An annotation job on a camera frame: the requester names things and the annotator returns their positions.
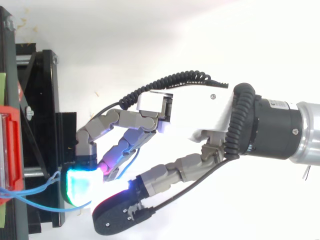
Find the black coiled cable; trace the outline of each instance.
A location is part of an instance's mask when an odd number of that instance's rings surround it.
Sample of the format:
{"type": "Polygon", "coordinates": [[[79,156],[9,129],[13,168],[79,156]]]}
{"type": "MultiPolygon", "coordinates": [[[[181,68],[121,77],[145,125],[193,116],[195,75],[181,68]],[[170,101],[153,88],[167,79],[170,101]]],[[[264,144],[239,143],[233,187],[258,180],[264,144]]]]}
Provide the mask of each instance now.
{"type": "Polygon", "coordinates": [[[123,110],[127,110],[132,105],[138,102],[138,97],[140,94],[154,90],[163,90],[167,88],[183,86],[186,84],[200,84],[206,85],[207,81],[210,81],[210,84],[223,84],[217,81],[211,80],[211,77],[204,72],[199,71],[182,71],[176,74],[172,74],[157,81],[151,82],[148,85],[142,86],[137,90],[131,92],[127,96],[123,97],[119,101],[119,105],[123,110]]]}
{"type": "Polygon", "coordinates": [[[249,111],[254,105],[256,96],[254,88],[248,83],[241,83],[235,86],[233,92],[233,109],[224,143],[224,157],[227,160],[235,160],[240,157],[239,150],[241,133],[249,111]]]}

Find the white wall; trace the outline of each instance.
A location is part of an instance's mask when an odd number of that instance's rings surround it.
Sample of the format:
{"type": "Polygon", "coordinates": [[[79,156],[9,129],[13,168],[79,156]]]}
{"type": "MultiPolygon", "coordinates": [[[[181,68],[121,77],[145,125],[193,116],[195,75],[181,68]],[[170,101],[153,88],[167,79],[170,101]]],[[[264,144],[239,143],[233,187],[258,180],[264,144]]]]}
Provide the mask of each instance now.
{"type": "MultiPolygon", "coordinates": [[[[233,85],[250,83],[264,98],[320,104],[317,0],[0,3],[22,25],[16,31],[18,43],[35,42],[38,50],[59,55],[60,110],[77,111],[78,127],[132,90],[185,70],[205,71],[233,85]]],[[[98,141],[100,157],[123,132],[114,130],[98,141]]],[[[141,149],[127,177],[200,148],[158,135],[141,149]]],[[[69,214],[61,228],[44,224],[43,233],[30,239],[320,239],[320,171],[312,167],[306,182],[304,171],[305,166],[288,160],[246,156],[118,235],[95,233],[84,211],[69,214]]],[[[177,184],[146,204],[156,205],[186,185],[177,184]]]]}

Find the silver metal cylinder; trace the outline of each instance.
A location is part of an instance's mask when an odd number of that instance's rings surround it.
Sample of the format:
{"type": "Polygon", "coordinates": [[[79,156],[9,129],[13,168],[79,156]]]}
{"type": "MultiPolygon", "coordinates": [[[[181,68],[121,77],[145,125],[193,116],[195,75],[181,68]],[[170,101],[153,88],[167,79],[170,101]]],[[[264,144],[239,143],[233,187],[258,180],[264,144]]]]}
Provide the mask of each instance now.
{"type": "Polygon", "coordinates": [[[320,166],[320,104],[299,102],[302,136],[299,147],[289,159],[295,164],[320,166]]]}
{"type": "Polygon", "coordinates": [[[18,55],[15,57],[18,66],[26,66],[29,64],[31,55],[18,55]]]}
{"type": "Polygon", "coordinates": [[[43,177],[44,173],[39,166],[25,167],[24,168],[24,177],[25,178],[34,178],[34,177],[43,177]]]}

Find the green tape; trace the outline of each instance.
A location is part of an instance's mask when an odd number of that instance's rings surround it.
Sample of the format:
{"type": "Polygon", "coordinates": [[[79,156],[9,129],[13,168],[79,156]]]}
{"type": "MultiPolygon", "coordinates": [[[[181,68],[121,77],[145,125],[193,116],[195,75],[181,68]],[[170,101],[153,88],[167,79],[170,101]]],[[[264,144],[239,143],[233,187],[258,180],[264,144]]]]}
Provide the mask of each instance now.
{"type": "Polygon", "coordinates": [[[6,73],[0,73],[0,106],[5,105],[6,73]]]}
{"type": "Polygon", "coordinates": [[[0,229],[5,227],[6,222],[6,204],[0,205],[0,229]]]}
{"type": "MultiPolygon", "coordinates": [[[[6,73],[0,73],[0,105],[5,105],[6,73]]],[[[5,227],[6,204],[0,205],[0,229],[5,227]]]]}

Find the bolt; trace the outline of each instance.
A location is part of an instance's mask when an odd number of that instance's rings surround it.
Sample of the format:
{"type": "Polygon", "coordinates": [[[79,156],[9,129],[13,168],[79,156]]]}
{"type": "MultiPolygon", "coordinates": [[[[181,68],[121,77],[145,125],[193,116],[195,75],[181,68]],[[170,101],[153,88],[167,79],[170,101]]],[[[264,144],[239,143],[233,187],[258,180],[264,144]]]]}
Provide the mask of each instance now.
{"type": "Polygon", "coordinates": [[[16,25],[16,20],[15,17],[10,15],[8,16],[5,21],[4,21],[4,25],[5,27],[9,30],[9,31],[15,31],[17,30],[17,25],[16,25]]]}
{"type": "Polygon", "coordinates": [[[59,58],[58,58],[58,56],[57,56],[57,55],[53,55],[52,61],[53,61],[53,64],[54,64],[54,65],[57,65],[57,64],[59,63],[59,58]]]}
{"type": "Polygon", "coordinates": [[[295,129],[292,130],[292,133],[293,133],[293,135],[298,135],[299,130],[295,128],[295,129]]]}
{"type": "Polygon", "coordinates": [[[26,119],[28,119],[28,121],[30,121],[34,115],[35,115],[35,112],[32,111],[32,109],[31,109],[30,106],[27,106],[27,107],[25,108],[25,116],[26,116],[26,119]]]}

